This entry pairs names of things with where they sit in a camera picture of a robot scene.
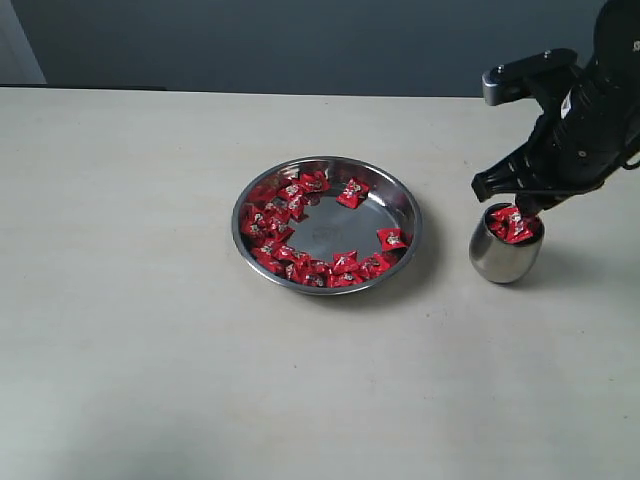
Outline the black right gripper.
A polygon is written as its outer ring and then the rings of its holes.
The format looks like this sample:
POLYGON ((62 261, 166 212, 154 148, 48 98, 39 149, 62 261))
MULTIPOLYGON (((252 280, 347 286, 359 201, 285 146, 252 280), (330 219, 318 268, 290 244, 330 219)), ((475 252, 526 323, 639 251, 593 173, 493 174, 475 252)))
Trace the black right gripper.
POLYGON ((523 218, 602 186, 639 148, 639 4, 608 1, 593 33, 593 54, 570 90, 539 103, 528 140, 471 188, 479 202, 516 194, 523 218))

